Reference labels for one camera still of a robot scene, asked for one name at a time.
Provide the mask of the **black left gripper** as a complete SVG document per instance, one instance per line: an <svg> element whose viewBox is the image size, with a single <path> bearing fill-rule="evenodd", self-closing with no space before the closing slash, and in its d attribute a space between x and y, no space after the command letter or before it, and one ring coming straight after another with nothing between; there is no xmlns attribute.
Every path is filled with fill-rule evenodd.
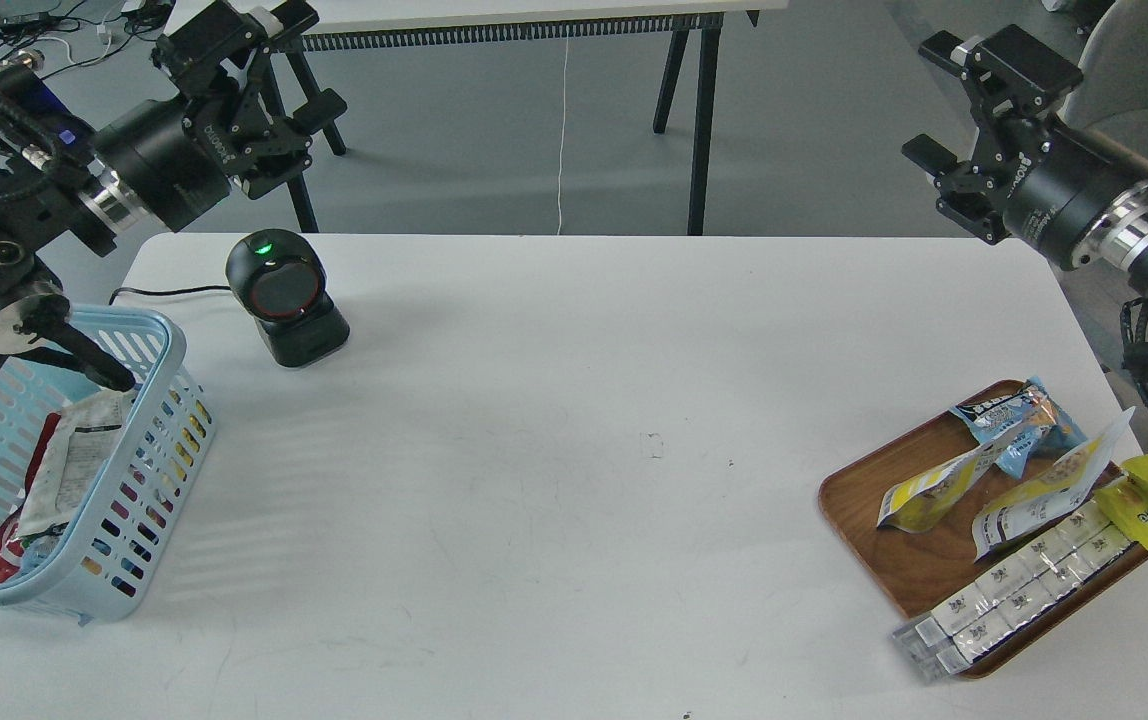
<svg viewBox="0 0 1148 720"><path fill-rule="evenodd" d="M303 192L315 133L347 104L332 88L307 90L304 104L287 114L271 56L318 22L307 1L248 11L214 1L162 34L152 63L177 94L139 102L94 133L91 149L104 170L91 208L107 225L150 215L181 231L232 189L249 199L281 186Z"/></svg>

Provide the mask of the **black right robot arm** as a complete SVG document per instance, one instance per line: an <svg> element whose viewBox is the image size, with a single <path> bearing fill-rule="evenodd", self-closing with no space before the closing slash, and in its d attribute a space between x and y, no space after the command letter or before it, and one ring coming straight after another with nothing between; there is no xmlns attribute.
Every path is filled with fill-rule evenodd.
<svg viewBox="0 0 1148 720"><path fill-rule="evenodd" d="M936 209L986 243L1017 237L1066 272L1101 260L1126 274L1137 299L1120 309L1122 363L1148 410L1148 160L1058 118L1083 70L1025 29L940 31L918 53L961 83L977 131L967 158L929 136L903 144Z"/></svg>

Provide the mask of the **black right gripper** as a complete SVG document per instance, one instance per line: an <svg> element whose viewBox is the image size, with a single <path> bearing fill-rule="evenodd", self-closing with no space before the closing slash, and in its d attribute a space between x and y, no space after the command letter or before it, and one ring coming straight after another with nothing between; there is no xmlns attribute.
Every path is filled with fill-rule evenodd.
<svg viewBox="0 0 1148 720"><path fill-rule="evenodd" d="M1094 260L1140 272L1148 161L1058 119L1080 68L1016 24L968 40L939 31L918 55L962 83L977 126L964 160L930 136L900 146L932 179L944 217L986 243L1019 238L1066 272Z"/></svg>

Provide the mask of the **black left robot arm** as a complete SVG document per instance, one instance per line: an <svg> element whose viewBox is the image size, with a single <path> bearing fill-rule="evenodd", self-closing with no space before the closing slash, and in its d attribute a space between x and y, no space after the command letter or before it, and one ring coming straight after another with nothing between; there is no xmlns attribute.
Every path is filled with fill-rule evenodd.
<svg viewBox="0 0 1148 720"><path fill-rule="evenodd" d="M39 251L73 234L106 256L144 218L181 231L240 189L250 199L298 181L313 138L346 110L335 91L292 113L264 104L271 56L313 28L307 1L236 9L214 1L162 34L153 64L176 95L146 100L94 129L21 63L0 64L0 369L11 356L127 390L135 377L76 331L61 282Z"/></svg>

